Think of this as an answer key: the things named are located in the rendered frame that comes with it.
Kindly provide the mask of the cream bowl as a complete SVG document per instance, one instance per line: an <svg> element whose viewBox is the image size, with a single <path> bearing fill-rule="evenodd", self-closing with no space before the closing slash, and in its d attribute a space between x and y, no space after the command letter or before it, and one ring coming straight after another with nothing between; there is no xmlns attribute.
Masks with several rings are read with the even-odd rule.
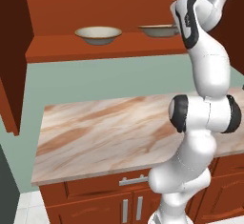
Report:
<svg viewBox="0 0 244 224"><path fill-rule="evenodd" d="M110 44L122 34L122 30L114 27L96 26L78 29L74 34L90 45L101 46Z"/></svg>
<svg viewBox="0 0 244 224"><path fill-rule="evenodd" d="M172 37L179 34L178 28L174 24L167 25L146 25L139 26L146 35L155 38Z"/></svg>

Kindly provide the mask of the red-brown drawer front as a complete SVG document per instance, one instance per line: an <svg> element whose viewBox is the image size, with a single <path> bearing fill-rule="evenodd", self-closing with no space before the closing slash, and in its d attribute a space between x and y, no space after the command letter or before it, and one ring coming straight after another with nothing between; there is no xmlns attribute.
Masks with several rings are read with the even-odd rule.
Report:
<svg viewBox="0 0 244 224"><path fill-rule="evenodd" d="M244 153L215 158L210 171L213 177L244 173Z"/></svg>
<svg viewBox="0 0 244 224"><path fill-rule="evenodd" d="M148 186L148 181L127 186L120 186L118 182L123 177L137 178L141 174L148 176L149 171L149 169L144 169L69 181L65 183L66 194L68 198L71 198L90 193L111 193L121 191L129 187L137 187L139 185Z"/></svg>

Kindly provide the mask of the red-brown base cupboard door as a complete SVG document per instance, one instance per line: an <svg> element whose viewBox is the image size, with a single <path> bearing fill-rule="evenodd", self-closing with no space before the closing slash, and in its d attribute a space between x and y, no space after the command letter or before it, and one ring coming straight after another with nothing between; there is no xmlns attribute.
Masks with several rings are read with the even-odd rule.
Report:
<svg viewBox="0 0 244 224"><path fill-rule="evenodd" d="M141 220L136 221L137 197L143 196ZM151 189L143 189L132 193L132 224L148 224L151 215L160 204L160 194Z"/></svg>
<svg viewBox="0 0 244 224"><path fill-rule="evenodd" d="M48 207L50 224L123 224L123 199L129 200L128 222L131 224L132 195L118 193L71 204Z"/></svg>
<svg viewBox="0 0 244 224"><path fill-rule="evenodd" d="M213 177L210 186L190 200L186 213L194 224L244 215L244 173Z"/></svg>

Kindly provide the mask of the red-brown wall cabinet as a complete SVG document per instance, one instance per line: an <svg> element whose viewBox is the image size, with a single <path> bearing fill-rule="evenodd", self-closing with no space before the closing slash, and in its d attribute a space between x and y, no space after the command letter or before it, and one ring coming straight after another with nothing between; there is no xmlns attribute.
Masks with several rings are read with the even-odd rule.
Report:
<svg viewBox="0 0 244 224"><path fill-rule="evenodd" d="M180 36L150 38L143 25L171 24L174 0L27 0L33 39L29 63L177 54L186 51ZM109 45L93 46L74 31L109 26L122 34Z"/></svg>

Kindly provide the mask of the red-brown wall cabinet door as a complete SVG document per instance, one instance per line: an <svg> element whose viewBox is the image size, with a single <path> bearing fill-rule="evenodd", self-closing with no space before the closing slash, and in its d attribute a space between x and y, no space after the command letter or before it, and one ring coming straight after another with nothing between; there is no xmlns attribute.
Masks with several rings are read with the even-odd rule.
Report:
<svg viewBox="0 0 244 224"><path fill-rule="evenodd" d="M231 65L244 74L244 0L227 0L211 35L225 47Z"/></svg>
<svg viewBox="0 0 244 224"><path fill-rule="evenodd" d="M0 0L0 116L6 132L20 133L33 30L27 0Z"/></svg>

